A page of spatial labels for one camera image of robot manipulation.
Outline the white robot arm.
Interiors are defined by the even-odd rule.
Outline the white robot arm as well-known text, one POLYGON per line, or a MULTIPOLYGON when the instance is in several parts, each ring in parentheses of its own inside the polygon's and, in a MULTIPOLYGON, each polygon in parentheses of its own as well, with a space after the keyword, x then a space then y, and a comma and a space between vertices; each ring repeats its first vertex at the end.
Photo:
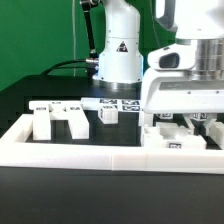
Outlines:
POLYGON ((106 41, 94 79, 119 88, 141 85, 139 124, 156 114, 224 112, 224 0, 156 0, 155 20, 175 43, 151 52, 148 69, 138 50, 139 13, 124 0, 102 0, 106 41))

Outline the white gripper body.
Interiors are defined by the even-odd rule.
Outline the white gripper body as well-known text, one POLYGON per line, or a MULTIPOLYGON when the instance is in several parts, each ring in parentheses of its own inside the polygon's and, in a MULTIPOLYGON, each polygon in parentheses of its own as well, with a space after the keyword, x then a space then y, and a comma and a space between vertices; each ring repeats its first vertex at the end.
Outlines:
POLYGON ((144 113, 224 112, 224 80, 194 79, 196 59, 192 46, 168 46, 148 55, 141 89, 144 113))

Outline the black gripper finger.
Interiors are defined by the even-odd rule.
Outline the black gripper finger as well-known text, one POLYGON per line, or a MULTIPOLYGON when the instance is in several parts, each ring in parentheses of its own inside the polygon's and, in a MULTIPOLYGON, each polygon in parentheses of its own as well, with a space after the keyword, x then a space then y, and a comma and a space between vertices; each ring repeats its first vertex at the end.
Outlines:
POLYGON ((184 118, 184 121, 185 121, 185 123, 187 125, 187 128, 189 130, 189 133, 191 135, 195 135, 195 126, 190 119, 190 114, 183 114, 183 118, 184 118))
POLYGON ((205 128, 205 134, 208 135, 210 133, 210 128, 217 121, 216 114, 208 114, 203 126, 205 128))

